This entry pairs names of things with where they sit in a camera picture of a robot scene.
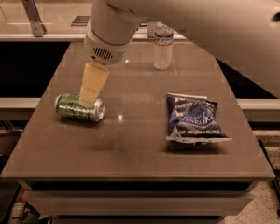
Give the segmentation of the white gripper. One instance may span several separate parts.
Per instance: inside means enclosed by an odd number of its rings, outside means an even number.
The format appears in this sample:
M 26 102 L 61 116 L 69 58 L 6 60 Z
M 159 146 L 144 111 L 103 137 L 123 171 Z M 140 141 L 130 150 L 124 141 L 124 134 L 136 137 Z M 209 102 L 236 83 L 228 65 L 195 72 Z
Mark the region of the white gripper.
M 109 76 L 105 64 L 119 63 L 131 43 L 130 24 L 88 23 L 84 47 L 96 62 L 85 65 L 79 103 L 91 107 Z

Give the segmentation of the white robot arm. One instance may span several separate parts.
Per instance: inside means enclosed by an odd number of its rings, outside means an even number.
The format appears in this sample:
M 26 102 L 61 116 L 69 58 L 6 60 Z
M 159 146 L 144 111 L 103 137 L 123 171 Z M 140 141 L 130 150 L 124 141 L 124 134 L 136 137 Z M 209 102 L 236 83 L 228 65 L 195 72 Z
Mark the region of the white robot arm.
M 173 28 L 280 99 L 280 0 L 93 0 L 86 51 L 118 63 L 146 19 Z

